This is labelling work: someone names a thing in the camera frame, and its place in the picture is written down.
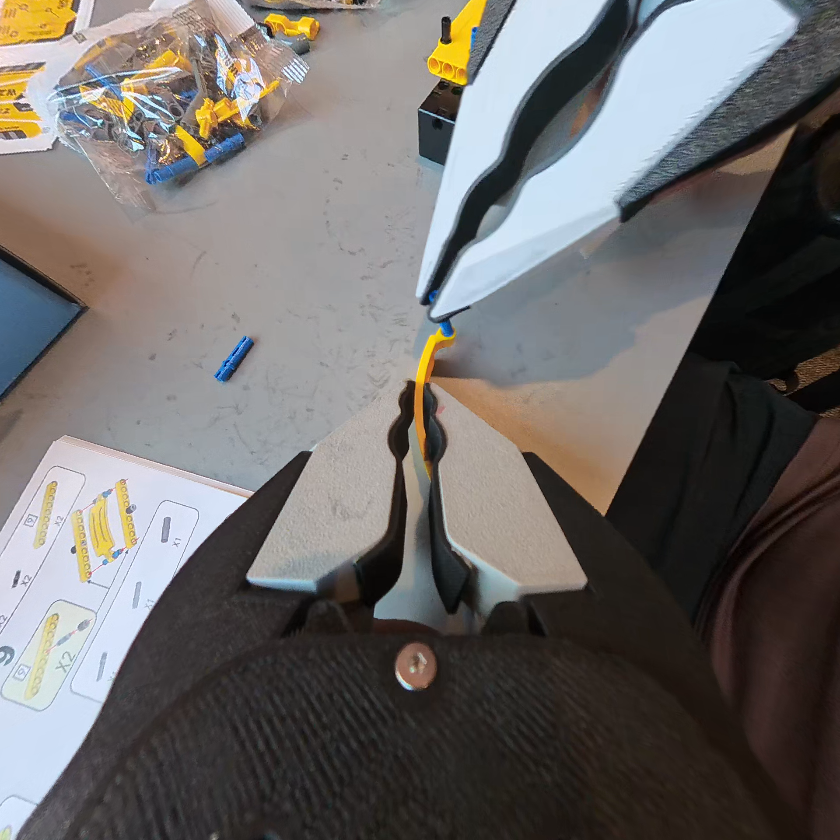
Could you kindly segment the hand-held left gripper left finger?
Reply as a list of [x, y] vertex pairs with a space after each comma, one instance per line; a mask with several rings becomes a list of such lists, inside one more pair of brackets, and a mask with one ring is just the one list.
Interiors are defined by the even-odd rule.
[[399, 384], [308, 453], [249, 583], [368, 607], [394, 587], [403, 567], [413, 399], [414, 383]]

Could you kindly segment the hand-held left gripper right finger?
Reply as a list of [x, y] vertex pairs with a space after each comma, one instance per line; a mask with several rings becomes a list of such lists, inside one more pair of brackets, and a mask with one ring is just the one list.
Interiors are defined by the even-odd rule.
[[583, 592], [587, 574], [524, 454], [438, 385], [425, 386], [430, 564], [445, 634], [503, 602]]

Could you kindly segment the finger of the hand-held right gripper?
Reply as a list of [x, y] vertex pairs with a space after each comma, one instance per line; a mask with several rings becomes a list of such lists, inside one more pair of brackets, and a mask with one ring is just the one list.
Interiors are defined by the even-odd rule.
[[487, 2], [429, 228], [430, 320], [618, 224], [801, 20], [786, 2]]
[[552, 187], [526, 183], [555, 117], [618, 55], [633, 2], [488, 2], [470, 54], [416, 287], [478, 302], [564, 249]]

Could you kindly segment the yellow black brick assembly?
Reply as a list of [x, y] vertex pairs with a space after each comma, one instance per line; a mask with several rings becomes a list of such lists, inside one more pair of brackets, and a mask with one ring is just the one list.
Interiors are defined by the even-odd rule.
[[418, 153], [427, 161], [446, 163], [486, 5], [486, 1], [468, 1], [455, 17], [441, 19], [440, 36], [427, 58], [435, 86], [417, 109]]

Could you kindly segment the yellow curved arc beam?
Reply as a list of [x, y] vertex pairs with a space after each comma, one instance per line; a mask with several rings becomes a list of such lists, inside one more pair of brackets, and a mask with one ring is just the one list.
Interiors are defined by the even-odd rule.
[[437, 331], [431, 334], [425, 343], [421, 357], [418, 362], [415, 376], [415, 388], [413, 399], [413, 419], [416, 431], [416, 438], [419, 447], [419, 453], [423, 458], [428, 478], [432, 477], [432, 461], [427, 454], [427, 426], [424, 419], [424, 395], [425, 386], [429, 383], [433, 370], [436, 354], [439, 350], [450, 347], [454, 339], [442, 339], [436, 335]]

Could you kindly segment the clear bag yellow grey parts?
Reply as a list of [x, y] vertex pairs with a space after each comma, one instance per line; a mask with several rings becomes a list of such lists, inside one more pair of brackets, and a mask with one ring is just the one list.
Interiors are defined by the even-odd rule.
[[238, 2], [154, 2], [81, 36], [49, 116], [117, 201], [147, 211], [253, 144], [309, 71]]

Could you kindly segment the blue cardboard kit box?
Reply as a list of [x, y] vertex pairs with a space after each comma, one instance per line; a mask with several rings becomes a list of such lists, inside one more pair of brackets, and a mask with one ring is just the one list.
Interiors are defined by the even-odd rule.
[[60, 284], [1, 247], [1, 397], [87, 310]]

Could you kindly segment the grey desk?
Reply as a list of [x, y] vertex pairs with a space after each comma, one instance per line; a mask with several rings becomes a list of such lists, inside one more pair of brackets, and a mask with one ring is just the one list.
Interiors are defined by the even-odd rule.
[[[411, 60], [442, 10], [328, 22], [290, 124], [159, 215], [125, 215], [71, 152], [2, 163], [2, 236], [91, 304], [3, 401], [2, 521], [61, 433], [255, 487], [413, 374], [439, 175], [414, 155]], [[444, 390], [607, 509], [786, 142], [457, 316]]]

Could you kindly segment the yellow curved brick piece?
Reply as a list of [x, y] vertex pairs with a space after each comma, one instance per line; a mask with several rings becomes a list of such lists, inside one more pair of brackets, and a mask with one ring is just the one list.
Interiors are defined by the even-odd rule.
[[268, 14], [262, 25], [273, 38], [300, 38], [313, 41], [320, 32], [319, 21], [311, 16], [289, 18], [283, 14]]

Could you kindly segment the instruction booklet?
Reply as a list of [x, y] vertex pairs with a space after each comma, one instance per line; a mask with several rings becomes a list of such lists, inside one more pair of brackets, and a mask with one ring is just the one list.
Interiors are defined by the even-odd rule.
[[78, 751], [175, 574], [250, 490], [64, 436], [1, 537], [1, 829]]

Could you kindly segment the person's brown shirt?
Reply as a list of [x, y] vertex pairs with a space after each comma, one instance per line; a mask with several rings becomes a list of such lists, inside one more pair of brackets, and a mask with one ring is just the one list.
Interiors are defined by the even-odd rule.
[[839, 838], [839, 424], [820, 418], [729, 554], [708, 629], [751, 749], [811, 838]]

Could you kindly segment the yellow black sticker sheet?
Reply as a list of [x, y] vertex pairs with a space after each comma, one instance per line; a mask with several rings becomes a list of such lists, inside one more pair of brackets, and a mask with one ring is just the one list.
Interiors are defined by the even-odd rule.
[[1, 2], [1, 155], [47, 151], [56, 140], [47, 100], [69, 68], [93, 1]]

